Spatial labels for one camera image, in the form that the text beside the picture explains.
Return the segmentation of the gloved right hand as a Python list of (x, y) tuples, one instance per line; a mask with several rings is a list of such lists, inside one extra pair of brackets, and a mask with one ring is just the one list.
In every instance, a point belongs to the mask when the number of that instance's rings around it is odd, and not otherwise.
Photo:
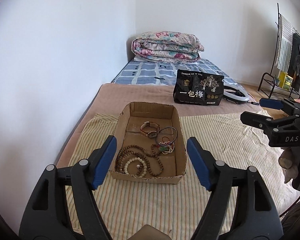
[(293, 180), (294, 189), (300, 190), (300, 147), (285, 147), (279, 157), (284, 183)]

